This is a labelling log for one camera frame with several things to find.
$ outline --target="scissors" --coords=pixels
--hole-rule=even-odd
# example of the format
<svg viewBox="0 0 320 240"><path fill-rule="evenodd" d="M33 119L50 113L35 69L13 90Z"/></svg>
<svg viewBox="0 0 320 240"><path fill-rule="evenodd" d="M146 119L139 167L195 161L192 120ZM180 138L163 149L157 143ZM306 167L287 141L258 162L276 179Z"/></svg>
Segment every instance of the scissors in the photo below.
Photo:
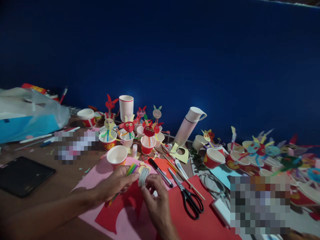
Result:
<svg viewBox="0 0 320 240"><path fill-rule="evenodd" d="M187 214L193 220L199 219L199 214L203 213L203 204L202 204L201 199L197 195L195 195L194 193L191 193L187 189L185 189L184 186L182 186L182 184L177 179L176 175L171 171L171 169L170 168L168 168L168 169L169 169L169 172L172 175L174 181L176 182L176 184L179 186L179 188L181 190L182 198L184 199L183 205L184 205L184 208L185 208ZM187 203L188 203L189 207L192 209L192 211L194 212L194 215L192 215L189 212L189 210L187 208Z"/></svg>

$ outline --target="blue wall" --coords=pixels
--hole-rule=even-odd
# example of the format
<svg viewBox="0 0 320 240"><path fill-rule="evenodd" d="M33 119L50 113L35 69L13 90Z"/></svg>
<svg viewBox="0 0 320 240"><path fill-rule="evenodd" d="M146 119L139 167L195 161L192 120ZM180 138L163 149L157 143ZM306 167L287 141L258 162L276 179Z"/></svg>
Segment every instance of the blue wall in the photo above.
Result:
<svg viewBox="0 0 320 240"><path fill-rule="evenodd" d="M189 107L225 142L275 128L277 141L319 144L320 9L257 0L5 2L2 88L69 91L64 104L105 111L132 95L162 105L176 134Z"/></svg>

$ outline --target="black marker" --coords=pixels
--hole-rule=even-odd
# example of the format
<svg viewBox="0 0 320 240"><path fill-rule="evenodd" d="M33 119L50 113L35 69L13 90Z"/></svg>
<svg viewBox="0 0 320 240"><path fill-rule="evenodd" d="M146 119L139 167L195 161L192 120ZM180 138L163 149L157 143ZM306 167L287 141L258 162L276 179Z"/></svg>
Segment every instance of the black marker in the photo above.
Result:
<svg viewBox="0 0 320 240"><path fill-rule="evenodd" d="M161 175L161 177L165 180L165 182L167 183L167 185L170 188L173 188L173 184L172 182L170 182L170 180L167 178L167 176L161 171L161 169L158 167L158 165L155 163L155 161L151 158L149 158L149 162L151 163L151 165L153 166L153 168Z"/></svg>

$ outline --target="white thermos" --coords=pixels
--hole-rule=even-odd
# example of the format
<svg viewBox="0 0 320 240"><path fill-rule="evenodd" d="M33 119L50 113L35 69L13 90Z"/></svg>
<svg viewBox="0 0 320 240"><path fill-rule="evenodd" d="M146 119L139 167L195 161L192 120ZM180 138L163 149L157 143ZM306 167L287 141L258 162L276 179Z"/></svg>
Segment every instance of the white thermos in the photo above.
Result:
<svg viewBox="0 0 320 240"><path fill-rule="evenodd" d="M207 117L207 114L203 112L200 108L191 107L179 128L174 142L176 142L179 145L179 147L182 147L188 140L190 134L192 133L194 127L197 125L198 121L201 121L205 117Z"/></svg>

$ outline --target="scissor blade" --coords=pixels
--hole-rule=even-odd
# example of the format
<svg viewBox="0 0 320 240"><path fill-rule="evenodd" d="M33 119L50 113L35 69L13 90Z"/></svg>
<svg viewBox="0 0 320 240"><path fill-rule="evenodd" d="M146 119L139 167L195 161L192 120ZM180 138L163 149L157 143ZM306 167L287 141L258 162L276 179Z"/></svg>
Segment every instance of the scissor blade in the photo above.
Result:
<svg viewBox="0 0 320 240"><path fill-rule="evenodd" d="M173 173L173 171L168 168L171 176L173 177L173 180L176 182L176 184L179 186L180 190L182 191L184 189L184 186L182 186L182 184L179 182L178 178L176 177L176 175Z"/></svg>

